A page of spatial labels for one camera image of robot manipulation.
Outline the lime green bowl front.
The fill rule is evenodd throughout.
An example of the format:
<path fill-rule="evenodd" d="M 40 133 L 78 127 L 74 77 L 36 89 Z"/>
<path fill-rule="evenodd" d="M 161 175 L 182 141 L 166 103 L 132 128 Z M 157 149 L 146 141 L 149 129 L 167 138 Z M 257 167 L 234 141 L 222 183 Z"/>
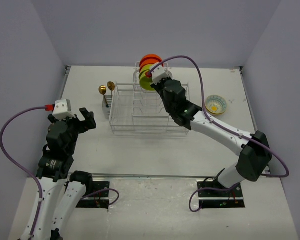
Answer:
<path fill-rule="evenodd" d="M 146 91 L 155 91 L 151 85 L 153 84 L 152 78 L 147 77 L 147 72 L 144 71 L 140 76 L 139 76 L 139 85 L 141 86 L 142 89 Z"/>

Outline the lime green bowl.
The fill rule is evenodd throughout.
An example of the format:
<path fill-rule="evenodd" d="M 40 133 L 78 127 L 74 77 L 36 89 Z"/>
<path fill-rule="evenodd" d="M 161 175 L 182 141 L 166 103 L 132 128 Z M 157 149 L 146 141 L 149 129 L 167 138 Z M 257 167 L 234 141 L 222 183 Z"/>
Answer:
<path fill-rule="evenodd" d="M 139 68 L 139 74 L 142 75 L 144 72 L 148 72 L 150 68 L 155 65 L 157 65 L 157 63 L 142 64 Z"/>
<path fill-rule="evenodd" d="M 152 78 L 147 77 L 147 72 L 144 71 L 140 76 L 139 76 L 139 85 L 141 86 L 142 89 L 146 91 L 155 91 L 151 85 L 153 84 Z"/>

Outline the orange bowl front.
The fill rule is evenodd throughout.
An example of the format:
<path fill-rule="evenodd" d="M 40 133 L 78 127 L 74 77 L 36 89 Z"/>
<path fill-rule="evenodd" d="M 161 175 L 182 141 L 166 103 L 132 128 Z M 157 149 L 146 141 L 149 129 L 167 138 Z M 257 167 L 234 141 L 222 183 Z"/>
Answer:
<path fill-rule="evenodd" d="M 146 65 L 158 64 L 161 61 L 162 61 L 161 58 L 155 58 L 155 57 L 145 58 L 140 62 L 139 67 L 142 69 Z"/>

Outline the blue patterned yellow bowl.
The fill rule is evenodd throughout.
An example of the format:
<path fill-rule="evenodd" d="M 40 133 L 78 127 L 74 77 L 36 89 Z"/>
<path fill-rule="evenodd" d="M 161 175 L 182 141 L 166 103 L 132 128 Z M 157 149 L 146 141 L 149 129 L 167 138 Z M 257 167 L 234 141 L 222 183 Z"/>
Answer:
<path fill-rule="evenodd" d="M 222 115 L 227 110 L 227 101 L 219 95 L 210 95 L 205 99 L 206 110 L 213 115 Z"/>

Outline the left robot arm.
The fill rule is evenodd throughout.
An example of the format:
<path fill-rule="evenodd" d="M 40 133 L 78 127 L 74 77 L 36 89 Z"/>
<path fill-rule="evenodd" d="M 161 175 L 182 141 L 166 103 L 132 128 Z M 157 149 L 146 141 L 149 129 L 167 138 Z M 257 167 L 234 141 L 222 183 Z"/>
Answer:
<path fill-rule="evenodd" d="M 79 111 L 83 121 L 71 111 L 56 107 L 48 116 L 51 124 L 34 178 L 38 190 L 22 240 L 61 240 L 79 201 L 93 193 L 91 173 L 69 173 L 79 135 L 97 127 L 93 112 L 86 108 Z"/>

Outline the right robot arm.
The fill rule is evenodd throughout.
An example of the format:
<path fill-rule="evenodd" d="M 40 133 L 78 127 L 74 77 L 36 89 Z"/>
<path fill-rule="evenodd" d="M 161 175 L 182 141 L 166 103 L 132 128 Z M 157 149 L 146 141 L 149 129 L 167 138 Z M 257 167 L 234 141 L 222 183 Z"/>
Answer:
<path fill-rule="evenodd" d="M 187 100 L 186 90 L 178 80 L 164 78 L 151 86 L 177 125 L 210 137 L 238 156 L 237 163 L 221 170 L 208 184 L 210 191 L 223 197 L 236 184 L 245 180 L 256 182 L 260 178 L 272 159 L 264 133 L 241 131 L 207 114 L 200 106 Z"/>

